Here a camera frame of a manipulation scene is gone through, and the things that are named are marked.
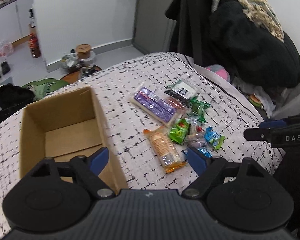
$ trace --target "green fabric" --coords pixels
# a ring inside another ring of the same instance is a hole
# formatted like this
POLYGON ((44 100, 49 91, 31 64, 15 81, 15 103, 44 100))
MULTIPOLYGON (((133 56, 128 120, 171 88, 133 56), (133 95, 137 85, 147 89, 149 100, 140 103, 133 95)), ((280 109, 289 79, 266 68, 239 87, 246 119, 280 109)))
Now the green fabric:
POLYGON ((38 101, 44 98, 47 94, 52 93, 62 87, 69 85, 67 81, 57 80, 54 78, 46 78, 40 81, 33 81, 24 86, 23 88, 28 88, 34 92, 35 97, 34 100, 38 101))

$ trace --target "round table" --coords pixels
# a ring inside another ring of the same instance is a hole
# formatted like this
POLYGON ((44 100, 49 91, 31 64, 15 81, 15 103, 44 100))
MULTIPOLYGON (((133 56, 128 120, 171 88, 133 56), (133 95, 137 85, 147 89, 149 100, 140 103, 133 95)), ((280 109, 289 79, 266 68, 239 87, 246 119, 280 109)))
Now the round table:
MULTIPOLYGON (((231 162, 252 157, 272 173, 282 156, 265 142, 247 142, 243 138, 246 128, 257 127, 261 116, 247 99, 216 74, 203 69, 206 77, 190 66, 177 53, 153 53, 123 62, 86 77, 54 92, 74 90, 84 86, 94 88, 108 121, 108 139, 116 149, 128 185, 134 189, 178 189, 180 192, 197 178, 189 164, 165 174, 148 139, 145 128, 152 130, 161 124, 129 102, 135 88, 141 83, 164 97, 164 87, 180 78, 199 88, 199 95, 211 104, 207 110, 205 127, 226 136, 220 155, 231 162)), ((1 204, 4 196, 19 180, 18 147, 22 111, 0 124, 0 238, 10 230, 1 204)))

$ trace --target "gray ribbed panel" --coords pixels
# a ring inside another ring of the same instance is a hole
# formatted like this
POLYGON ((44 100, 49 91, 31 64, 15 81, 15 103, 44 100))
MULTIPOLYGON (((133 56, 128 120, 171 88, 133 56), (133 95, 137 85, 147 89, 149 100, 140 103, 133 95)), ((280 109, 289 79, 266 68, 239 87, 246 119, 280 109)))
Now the gray ribbed panel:
POLYGON ((185 200, 176 190, 122 190, 115 199, 99 201, 85 220, 66 231, 38 236, 14 230, 4 238, 4 240, 36 239, 289 240, 293 238, 284 230, 252 236, 231 231, 209 217, 199 201, 185 200))

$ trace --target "purple snack package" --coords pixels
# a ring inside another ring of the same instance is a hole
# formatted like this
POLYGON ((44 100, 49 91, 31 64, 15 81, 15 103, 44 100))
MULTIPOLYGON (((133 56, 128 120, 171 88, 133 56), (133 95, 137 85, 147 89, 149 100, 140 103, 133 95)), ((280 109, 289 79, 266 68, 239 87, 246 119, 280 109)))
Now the purple snack package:
POLYGON ((140 106, 168 127, 172 125, 171 123, 176 118, 176 108, 171 107, 154 92, 143 86, 140 86, 140 89, 135 92, 131 102, 140 106))

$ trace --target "gray door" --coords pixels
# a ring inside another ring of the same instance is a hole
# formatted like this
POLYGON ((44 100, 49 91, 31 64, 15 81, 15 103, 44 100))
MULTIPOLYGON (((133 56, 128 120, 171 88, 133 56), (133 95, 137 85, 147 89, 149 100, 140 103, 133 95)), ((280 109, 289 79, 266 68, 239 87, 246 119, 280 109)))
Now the gray door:
POLYGON ((164 13, 172 0, 138 0, 133 45, 141 52, 168 51, 175 22, 164 13))

